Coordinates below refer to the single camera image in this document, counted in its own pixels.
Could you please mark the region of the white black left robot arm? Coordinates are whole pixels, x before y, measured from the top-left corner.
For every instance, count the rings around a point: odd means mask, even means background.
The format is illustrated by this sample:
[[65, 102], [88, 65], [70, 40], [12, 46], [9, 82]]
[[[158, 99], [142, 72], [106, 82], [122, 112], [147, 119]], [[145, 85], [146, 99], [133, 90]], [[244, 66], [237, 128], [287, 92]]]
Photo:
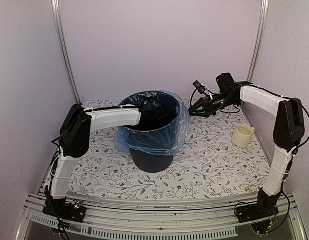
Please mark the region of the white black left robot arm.
[[51, 180], [47, 188], [49, 208], [58, 217], [69, 213], [66, 201], [67, 188], [78, 160], [90, 148], [91, 134], [103, 129], [125, 126], [149, 127], [151, 130], [168, 123], [170, 115], [163, 106], [147, 107], [143, 103], [102, 108], [84, 108], [74, 104], [60, 129], [60, 136], [52, 140], [58, 145], [53, 161]]

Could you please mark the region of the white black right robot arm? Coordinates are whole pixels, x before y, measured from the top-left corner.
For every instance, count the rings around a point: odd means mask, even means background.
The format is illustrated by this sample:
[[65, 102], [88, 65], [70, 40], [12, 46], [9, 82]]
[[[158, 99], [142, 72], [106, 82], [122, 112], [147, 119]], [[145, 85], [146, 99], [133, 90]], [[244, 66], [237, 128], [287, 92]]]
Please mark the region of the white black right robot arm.
[[284, 194], [284, 182], [290, 174], [293, 158], [303, 145], [305, 123], [302, 102], [253, 85], [248, 81], [234, 81], [230, 73], [216, 78], [219, 93], [211, 93], [199, 81], [193, 82], [202, 97], [191, 103], [189, 114], [194, 117], [215, 116], [228, 106], [248, 103], [275, 117], [273, 129], [274, 155], [266, 183], [259, 190], [255, 204], [239, 204], [234, 213], [241, 223], [278, 214], [277, 201]]

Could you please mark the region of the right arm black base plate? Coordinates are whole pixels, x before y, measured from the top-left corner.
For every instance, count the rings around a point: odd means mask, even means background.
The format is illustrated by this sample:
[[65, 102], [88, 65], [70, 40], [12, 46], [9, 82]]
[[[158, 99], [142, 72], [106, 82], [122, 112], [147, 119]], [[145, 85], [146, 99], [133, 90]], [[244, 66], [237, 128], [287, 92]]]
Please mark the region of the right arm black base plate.
[[239, 202], [234, 207], [233, 211], [235, 216], [238, 218], [239, 223], [247, 223], [264, 218], [275, 217], [279, 213], [277, 206], [270, 208], [259, 208], [257, 203], [249, 204], [245, 202]]

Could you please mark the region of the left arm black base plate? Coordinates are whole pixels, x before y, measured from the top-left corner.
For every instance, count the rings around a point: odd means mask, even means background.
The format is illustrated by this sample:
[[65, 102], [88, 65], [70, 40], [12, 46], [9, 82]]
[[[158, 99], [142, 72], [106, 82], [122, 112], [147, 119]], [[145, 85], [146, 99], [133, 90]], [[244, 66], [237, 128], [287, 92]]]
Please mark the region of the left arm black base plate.
[[67, 203], [66, 199], [46, 200], [42, 212], [45, 215], [59, 217], [62, 220], [68, 220], [77, 223], [83, 223], [87, 208], [77, 207], [77, 204]]

